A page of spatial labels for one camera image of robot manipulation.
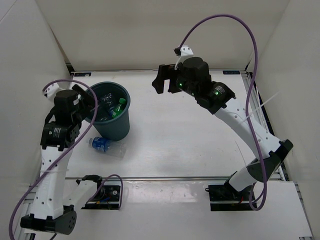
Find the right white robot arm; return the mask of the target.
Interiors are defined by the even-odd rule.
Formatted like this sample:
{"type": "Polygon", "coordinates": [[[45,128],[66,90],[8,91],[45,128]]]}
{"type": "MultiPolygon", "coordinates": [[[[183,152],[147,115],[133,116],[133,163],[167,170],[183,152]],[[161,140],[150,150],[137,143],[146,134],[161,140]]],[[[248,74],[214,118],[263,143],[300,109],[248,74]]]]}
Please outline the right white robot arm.
{"type": "Polygon", "coordinates": [[[235,93],[224,83],[213,81],[208,64],[200,57],[191,57],[177,66],[160,65],[152,86],[158,94],[164,92],[169,80],[168,92],[185,92],[194,97],[197,104],[226,123],[251,149],[255,159],[229,177],[224,193],[230,200],[238,199],[245,188],[263,178],[270,178],[293,148],[293,143],[281,141],[269,133],[252,117],[235,93]]]}

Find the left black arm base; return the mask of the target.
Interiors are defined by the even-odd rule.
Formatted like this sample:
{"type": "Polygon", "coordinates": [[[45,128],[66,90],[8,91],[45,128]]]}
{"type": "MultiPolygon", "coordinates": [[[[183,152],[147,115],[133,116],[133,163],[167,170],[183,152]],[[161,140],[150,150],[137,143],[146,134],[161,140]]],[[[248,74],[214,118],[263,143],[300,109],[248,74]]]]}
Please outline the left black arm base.
{"type": "Polygon", "coordinates": [[[121,199],[120,185],[104,185],[94,199],[88,202],[83,210],[118,210],[121,199]]]}

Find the clear bottle blue label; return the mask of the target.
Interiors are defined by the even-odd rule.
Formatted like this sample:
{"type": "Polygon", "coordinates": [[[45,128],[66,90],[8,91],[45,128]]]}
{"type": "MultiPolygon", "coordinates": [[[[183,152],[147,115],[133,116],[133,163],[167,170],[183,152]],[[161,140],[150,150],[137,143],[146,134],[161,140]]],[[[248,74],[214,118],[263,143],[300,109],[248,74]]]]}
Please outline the clear bottle blue label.
{"type": "Polygon", "coordinates": [[[116,98],[113,93],[109,92],[100,98],[102,115],[108,120],[112,119],[113,110],[116,106],[116,98]]]}

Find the green plastic soda bottle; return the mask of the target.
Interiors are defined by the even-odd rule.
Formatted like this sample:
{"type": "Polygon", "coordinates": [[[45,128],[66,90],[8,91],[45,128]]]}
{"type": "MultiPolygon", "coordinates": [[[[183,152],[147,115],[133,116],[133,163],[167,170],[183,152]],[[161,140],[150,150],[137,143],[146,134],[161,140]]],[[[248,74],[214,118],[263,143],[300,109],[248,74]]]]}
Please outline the green plastic soda bottle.
{"type": "Polygon", "coordinates": [[[112,118],[117,118],[125,109],[127,100],[125,98],[120,98],[118,104],[112,110],[112,118]]]}

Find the Pocari Sweat clear bottle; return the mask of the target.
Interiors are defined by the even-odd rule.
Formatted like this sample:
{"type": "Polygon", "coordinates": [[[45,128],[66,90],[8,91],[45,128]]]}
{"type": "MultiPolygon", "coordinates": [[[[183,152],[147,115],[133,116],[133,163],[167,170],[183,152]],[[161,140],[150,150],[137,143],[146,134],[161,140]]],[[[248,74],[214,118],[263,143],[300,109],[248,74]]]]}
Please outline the Pocari Sweat clear bottle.
{"type": "Polygon", "coordinates": [[[124,143],[113,141],[104,137],[94,137],[87,140],[88,145],[96,151],[103,152],[108,156],[123,159],[126,154],[124,143]]]}

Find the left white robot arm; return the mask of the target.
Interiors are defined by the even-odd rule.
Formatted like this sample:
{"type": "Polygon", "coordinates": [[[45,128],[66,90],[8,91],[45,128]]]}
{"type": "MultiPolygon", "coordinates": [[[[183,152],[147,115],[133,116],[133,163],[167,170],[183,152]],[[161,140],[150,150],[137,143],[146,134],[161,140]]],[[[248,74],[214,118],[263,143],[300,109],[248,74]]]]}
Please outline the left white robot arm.
{"type": "Polygon", "coordinates": [[[91,93],[75,84],[58,91],[54,106],[45,118],[42,130],[41,175],[30,213],[20,226],[38,232],[69,235],[75,228],[77,210],[90,199],[100,200],[105,188],[93,180],[82,180],[76,190],[64,198],[65,177],[75,143],[81,140],[80,128],[96,106],[91,93]]]}

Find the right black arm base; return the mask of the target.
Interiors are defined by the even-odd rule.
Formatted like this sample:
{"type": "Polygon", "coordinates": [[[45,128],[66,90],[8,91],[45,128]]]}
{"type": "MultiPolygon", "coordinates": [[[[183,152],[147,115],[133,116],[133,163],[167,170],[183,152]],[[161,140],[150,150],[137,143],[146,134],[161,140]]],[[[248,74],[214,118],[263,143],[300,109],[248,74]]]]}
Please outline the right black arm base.
{"type": "Polygon", "coordinates": [[[238,193],[232,193],[223,184],[211,184],[205,188],[209,194],[211,212],[252,211],[249,204],[251,186],[238,193]]]}

